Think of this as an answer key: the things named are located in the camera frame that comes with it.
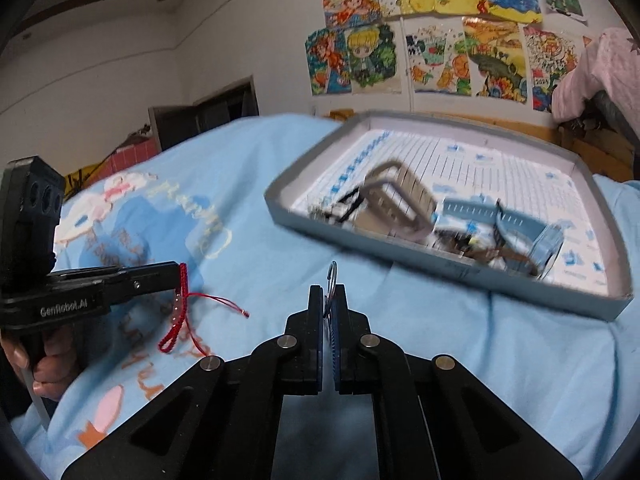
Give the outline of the person's left hand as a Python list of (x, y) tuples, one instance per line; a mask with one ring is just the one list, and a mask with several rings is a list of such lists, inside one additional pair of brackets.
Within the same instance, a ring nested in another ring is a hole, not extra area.
[(62, 326), (43, 341), (43, 358), (35, 365), (30, 364), (24, 346), (9, 332), (1, 333), (1, 347), (21, 382), (23, 370), (34, 374), (32, 390), (37, 396), (52, 401), (61, 400), (70, 384), (78, 376), (77, 352), (74, 343), (74, 331)]

